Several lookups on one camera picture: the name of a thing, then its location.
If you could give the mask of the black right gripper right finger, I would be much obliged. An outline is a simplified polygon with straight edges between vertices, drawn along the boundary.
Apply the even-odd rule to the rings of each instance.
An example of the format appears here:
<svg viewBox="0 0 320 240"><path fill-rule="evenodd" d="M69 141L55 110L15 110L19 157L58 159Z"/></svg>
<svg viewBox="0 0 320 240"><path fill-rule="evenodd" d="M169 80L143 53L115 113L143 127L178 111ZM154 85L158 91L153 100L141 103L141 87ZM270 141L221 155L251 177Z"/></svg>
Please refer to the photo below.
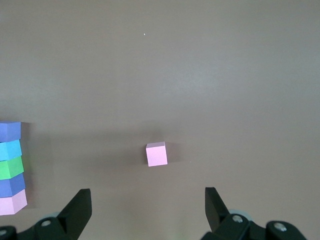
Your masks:
<svg viewBox="0 0 320 240"><path fill-rule="evenodd" d="M215 187L205 188L205 215L211 231L201 240L307 240L288 222L273 220L261 227L240 213L230 213Z"/></svg>

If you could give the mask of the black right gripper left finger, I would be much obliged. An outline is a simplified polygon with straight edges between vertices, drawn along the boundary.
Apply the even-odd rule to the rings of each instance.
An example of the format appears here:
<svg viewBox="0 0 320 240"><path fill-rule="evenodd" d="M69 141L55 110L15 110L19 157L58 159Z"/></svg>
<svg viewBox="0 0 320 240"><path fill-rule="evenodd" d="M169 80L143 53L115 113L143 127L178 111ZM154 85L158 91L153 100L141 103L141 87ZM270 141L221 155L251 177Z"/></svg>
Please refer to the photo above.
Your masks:
<svg viewBox="0 0 320 240"><path fill-rule="evenodd" d="M0 226L0 240L78 240L91 216L91 190L84 188L57 216L43 218L22 232L11 225Z"/></svg>

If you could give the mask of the pink foam cube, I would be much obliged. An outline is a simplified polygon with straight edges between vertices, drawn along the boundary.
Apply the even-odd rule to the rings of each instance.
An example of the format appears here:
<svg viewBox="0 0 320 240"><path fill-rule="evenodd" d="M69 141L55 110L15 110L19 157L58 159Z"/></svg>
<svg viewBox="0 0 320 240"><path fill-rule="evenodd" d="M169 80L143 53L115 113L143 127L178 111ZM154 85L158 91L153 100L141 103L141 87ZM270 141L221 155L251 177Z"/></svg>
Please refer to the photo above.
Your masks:
<svg viewBox="0 0 320 240"><path fill-rule="evenodd" d="M0 197L0 216L14 215L27 204L26 191L24 189L11 197Z"/></svg>
<svg viewBox="0 0 320 240"><path fill-rule="evenodd" d="M149 167L163 166L168 164L166 144L153 142L146 145L146 157Z"/></svg>

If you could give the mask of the purple foam cube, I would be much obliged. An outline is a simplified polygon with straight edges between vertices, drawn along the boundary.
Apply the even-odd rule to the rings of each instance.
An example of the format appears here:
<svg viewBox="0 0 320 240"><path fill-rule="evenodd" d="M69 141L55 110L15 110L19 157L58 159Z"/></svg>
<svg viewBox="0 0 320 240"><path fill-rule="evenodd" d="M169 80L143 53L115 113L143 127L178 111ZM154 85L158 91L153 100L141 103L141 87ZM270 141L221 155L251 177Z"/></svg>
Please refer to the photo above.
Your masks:
<svg viewBox="0 0 320 240"><path fill-rule="evenodd" d="M26 188L24 174L0 180L0 198L13 197Z"/></svg>
<svg viewBox="0 0 320 240"><path fill-rule="evenodd" d="M0 142L11 142L21 139L21 122L0 121Z"/></svg>

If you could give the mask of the green foam cube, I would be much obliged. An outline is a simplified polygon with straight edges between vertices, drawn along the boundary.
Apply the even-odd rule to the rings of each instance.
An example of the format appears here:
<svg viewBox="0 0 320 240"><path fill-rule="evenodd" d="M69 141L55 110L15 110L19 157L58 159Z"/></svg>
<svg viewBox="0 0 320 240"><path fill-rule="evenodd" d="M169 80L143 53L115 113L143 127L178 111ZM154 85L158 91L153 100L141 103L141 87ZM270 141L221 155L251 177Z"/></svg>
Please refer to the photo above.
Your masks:
<svg viewBox="0 0 320 240"><path fill-rule="evenodd" d="M24 172L22 157L0 161L0 180L12 179Z"/></svg>

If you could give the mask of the blue foam cube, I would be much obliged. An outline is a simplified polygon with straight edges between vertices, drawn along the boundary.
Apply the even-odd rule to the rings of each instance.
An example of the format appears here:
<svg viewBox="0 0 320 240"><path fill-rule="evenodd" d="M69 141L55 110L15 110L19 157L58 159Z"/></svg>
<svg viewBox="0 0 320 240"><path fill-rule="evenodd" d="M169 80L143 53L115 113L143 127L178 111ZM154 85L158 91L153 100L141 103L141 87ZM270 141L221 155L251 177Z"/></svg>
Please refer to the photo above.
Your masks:
<svg viewBox="0 0 320 240"><path fill-rule="evenodd" d="M0 162L22 156L20 140L0 142Z"/></svg>

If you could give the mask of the brown table mat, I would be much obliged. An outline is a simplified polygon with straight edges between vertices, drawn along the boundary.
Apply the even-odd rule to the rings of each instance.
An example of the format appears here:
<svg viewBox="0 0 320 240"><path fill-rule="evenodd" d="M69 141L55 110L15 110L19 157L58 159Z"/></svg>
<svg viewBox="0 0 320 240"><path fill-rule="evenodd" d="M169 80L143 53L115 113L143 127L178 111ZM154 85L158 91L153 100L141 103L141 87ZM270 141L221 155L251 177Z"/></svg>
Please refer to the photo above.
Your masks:
<svg viewBox="0 0 320 240"><path fill-rule="evenodd" d="M0 0L0 120L28 201L0 226L89 188L79 240L199 240L215 187L320 240L320 0Z"/></svg>

